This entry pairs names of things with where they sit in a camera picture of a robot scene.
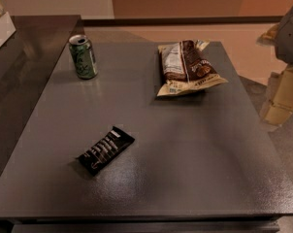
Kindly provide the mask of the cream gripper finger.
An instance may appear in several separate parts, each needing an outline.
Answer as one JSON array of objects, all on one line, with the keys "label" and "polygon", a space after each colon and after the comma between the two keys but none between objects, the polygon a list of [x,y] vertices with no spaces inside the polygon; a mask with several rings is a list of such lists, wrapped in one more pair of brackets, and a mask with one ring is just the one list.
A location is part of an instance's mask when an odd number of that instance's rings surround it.
[{"label": "cream gripper finger", "polygon": [[271,125],[284,124],[293,114],[293,65],[280,73],[273,72],[268,80],[266,101],[260,117]]}]

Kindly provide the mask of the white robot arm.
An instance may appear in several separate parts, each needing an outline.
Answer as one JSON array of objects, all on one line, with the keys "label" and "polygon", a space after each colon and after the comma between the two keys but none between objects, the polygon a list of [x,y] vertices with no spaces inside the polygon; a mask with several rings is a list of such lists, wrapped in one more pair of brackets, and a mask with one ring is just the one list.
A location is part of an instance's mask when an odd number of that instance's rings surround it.
[{"label": "white robot arm", "polygon": [[293,6],[280,23],[265,32],[259,41],[273,45],[276,58],[287,64],[280,74],[271,73],[266,89],[266,101],[260,111],[263,121],[281,126],[293,114]]}]

